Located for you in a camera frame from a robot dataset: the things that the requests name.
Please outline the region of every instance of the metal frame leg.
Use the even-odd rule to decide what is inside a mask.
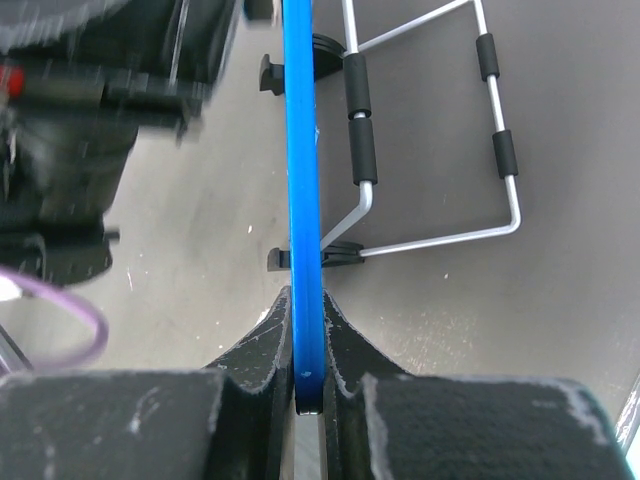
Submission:
[[[347,3],[351,3],[351,1],[343,0],[343,6]],[[488,33],[482,0],[455,0],[451,3],[448,3],[447,5],[444,5],[443,7],[440,7],[430,13],[427,13],[419,18],[416,18],[411,22],[408,22],[398,28],[395,28],[372,40],[369,40],[368,42],[363,43],[362,45],[360,45],[360,51],[364,52],[373,47],[381,45],[382,43],[388,40],[391,40],[410,30],[413,30],[414,28],[424,25],[425,23],[431,20],[435,20],[436,18],[439,18],[447,13],[457,10],[458,8],[468,3],[473,3],[474,5],[479,34],[484,35]],[[491,108],[493,112],[496,132],[502,132],[506,130],[506,128],[505,128],[505,122],[504,122],[504,115],[502,112],[502,105],[500,102],[500,92],[498,89],[498,81],[495,75],[490,75],[487,78],[487,86],[489,90],[489,96],[491,98]],[[360,252],[360,256],[363,258],[373,257],[376,255],[384,255],[387,253],[404,252],[408,250],[429,248],[429,247],[435,247],[440,245],[450,245],[453,243],[468,242],[472,240],[481,240],[485,238],[493,238],[493,237],[499,237],[504,235],[510,235],[514,233],[516,230],[520,228],[520,225],[522,223],[522,215],[520,212],[520,203],[518,199],[516,180],[513,175],[508,175],[504,178],[504,182],[507,190],[507,197],[509,200],[509,209],[511,212],[511,221],[509,222],[509,224],[501,227],[496,227],[496,228],[488,228],[485,230],[460,233],[456,235],[431,238],[427,240],[418,240],[414,242],[400,243],[396,245],[389,245],[389,246],[377,247],[377,248],[367,248],[367,249],[363,249]]]
[[[344,31],[347,39],[347,51],[345,56],[358,53],[358,29],[353,8],[353,0],[342,0],[342,13],[344,18]],[[364,113],[357,113],[354,118],[364,118]],[[373,183],[362,181],[360,188],[360,201],[346,217],[344,217],[333,229],[327,233],[320,242],[320,248],[325,250],[351,227],[362,220],[373,207]]]

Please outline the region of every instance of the black bracket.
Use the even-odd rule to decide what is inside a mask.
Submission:
[[[342,267],[364,263],[360,252],[364,247],[353,242],[335,242],[322,252],[322,268]],[[267,257],[267,271],[278,272],[291,269],[289,250],[274,248]]]
[[[342,70],[345,48],[325,35],[313,34],[313,71],[315,80]],[[275,96],[284,93],[284,65],[271,63],[269,54],[260,62],[260,91],[271,91]]]

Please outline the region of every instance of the purple cable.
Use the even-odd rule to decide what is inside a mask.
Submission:
[[[93,340],[90,344],[72,350],[71,353],[64,357],[34,362],[35,370],[74,368],[95,360],[102,354],[107,346],[109,326],[104,315],[97,308],[86,300],[67,293],[58,287],[4,267],[0,267],[0,276],[11,280],[32,295],[58,305],[75,315],[93,330]]]

